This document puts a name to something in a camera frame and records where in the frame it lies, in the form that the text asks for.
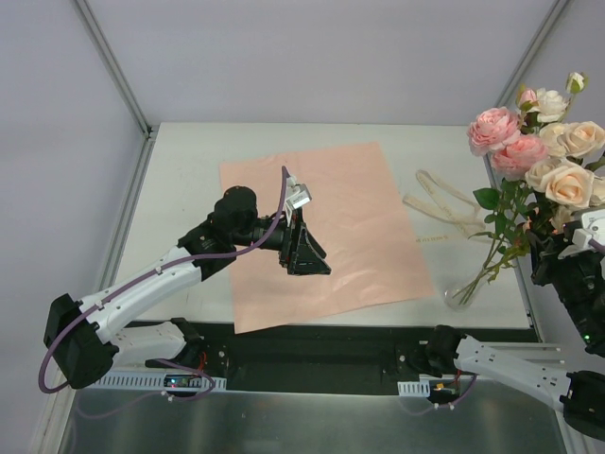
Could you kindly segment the cream white rose stem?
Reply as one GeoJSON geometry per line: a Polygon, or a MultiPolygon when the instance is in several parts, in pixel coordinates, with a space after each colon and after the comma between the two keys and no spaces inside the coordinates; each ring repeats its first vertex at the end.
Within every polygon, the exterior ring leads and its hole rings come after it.
{"type": "Polygon", "coordinates": [[[523,120],[522,130],[538,135],[550,156],[579,159],[591,153],[590,134],[582,131],[580,123],[564,123],[572,102],[588,84],[584,73],[567,76],[565,92],[545,88],[531,89],[522,84],[515,104],[523,120]]]}

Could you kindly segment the pink rose stem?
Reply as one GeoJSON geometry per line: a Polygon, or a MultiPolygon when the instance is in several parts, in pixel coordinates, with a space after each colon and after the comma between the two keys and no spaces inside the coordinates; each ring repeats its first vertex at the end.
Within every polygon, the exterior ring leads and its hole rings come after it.
{"type": "MultiPolygon", "coordinates": [[[[535,133],[522,130],[523,120],[518,110],[501,107],[480,113],[469,125],[467,136],[473,155],[486,158],[492,171],[503,181],[525,182],[525,174],[531,166],[548,155],[546,146],[535,133]]],[[[481,265],[496,265],[501,270],[513,267],[515,258],[488,256],[481,265]]]]}

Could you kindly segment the cream ribbon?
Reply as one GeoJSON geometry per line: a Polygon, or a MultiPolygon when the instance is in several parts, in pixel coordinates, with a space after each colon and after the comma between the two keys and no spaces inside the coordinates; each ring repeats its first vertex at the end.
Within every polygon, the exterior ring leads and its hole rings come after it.
{"type": "Polygon", "coordinates": [[[453,225],[461,236],[467,240],[482,243],[487,243],[490,240],[487,236],[480,235],[485,232],[486,224],[479,217],[482,208],[476,201],[471,200],[454,186],[427,170],[417,170],[415,177],[431,202],[422,201],[413,195],[405,194],[402,199],[404,205],[429,218],[453,225]],[[468,213],[456,211],[442,193],[468,205],[471,211],[468,213]]]}

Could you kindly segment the pink wrapping paper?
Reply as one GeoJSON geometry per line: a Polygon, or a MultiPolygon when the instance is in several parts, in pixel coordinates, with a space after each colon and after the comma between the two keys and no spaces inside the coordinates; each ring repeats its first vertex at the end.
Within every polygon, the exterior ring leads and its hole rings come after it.
{"type": "Polygon", "coordinates": [[[293,276],[271,251],[229,267],[234,327],[245,333],[433,295],[429,270],[387,160],[376,143],[224,163],[224,189],[243,185],[276,211],[281,169],[307,185],[302,218],[325,250],[328,275],[293,276]]]}

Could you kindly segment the artificial rose bouquet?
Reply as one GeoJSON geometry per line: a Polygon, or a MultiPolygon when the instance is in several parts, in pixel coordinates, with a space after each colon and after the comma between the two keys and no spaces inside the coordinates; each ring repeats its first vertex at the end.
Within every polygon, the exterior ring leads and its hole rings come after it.
{"type": "MultiPolygon", "coordinates": [[[[589,132],[590,154],[604,148],[603,128],[592,121],[574,123],[580,123],[582,131],[589,132]]],[[[559,233],[574,212],[604,204],[604,180],[591,167],[581,163],[590,154],[574,159],[548,153],[529,168],[525,174],[525,182],[531,191],[527,199],[526,237],[529,231],[545,236],[559,233]]]]}

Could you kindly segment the peach rose stem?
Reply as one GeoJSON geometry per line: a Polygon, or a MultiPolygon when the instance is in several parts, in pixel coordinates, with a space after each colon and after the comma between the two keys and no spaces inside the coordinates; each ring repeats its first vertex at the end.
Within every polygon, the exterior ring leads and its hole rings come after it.
{"type": "Polygon", "coordinates": [[[484,222],[491,228],[475,236],[486,236],[492,243],[488,257],[494,260],[516,258],[529,252],[526,228],[528,220],[527,199],[531,191],[521,182],[503,181],[497,188],[480,188],[474,191],[475,201],[489,214],[484,222]]]}

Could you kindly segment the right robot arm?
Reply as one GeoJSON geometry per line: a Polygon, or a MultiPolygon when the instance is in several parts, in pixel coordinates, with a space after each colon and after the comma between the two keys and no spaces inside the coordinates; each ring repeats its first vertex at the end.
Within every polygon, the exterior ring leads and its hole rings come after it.
{"type": "MultiPolygon", "coordinates": [[[[532,281],[556,290],[588,354],[604,355],[604,234],[578,228],[541,240],[530,237],[532,281]]],[[[438,325],[427,343],[408,356],[420,375],[484,375],[562,414],[565,423],[596,440],[604,438],[604,375],[546,367],[521,358],[518,348],[490,346],[449,325],[438,325]]]]}

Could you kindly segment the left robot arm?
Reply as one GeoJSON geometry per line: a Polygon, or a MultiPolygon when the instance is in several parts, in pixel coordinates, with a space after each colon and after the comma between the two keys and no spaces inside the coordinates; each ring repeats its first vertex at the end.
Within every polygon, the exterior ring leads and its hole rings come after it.
{"type": "Polygon", "coordinates": [[[83,389],[114,366],[173,361],[178,367],[200,366],[203,342],[183,318],[147,326],[130,322],[172,294],[201,283],[254,250],[278,254],[290,275],[328,275],[326,253],[309,233],[303,206],[311,195],[302,183],[286,180],[275,214],[259,217],[255,193],[246,186],[227,189],[214,210],[176,246],[143,271],[99,292],[73,299],[63,294],[53,301],[43,343],[47,352],[38,375],[45,384],[55,362],[67,386],[83,389]]]}

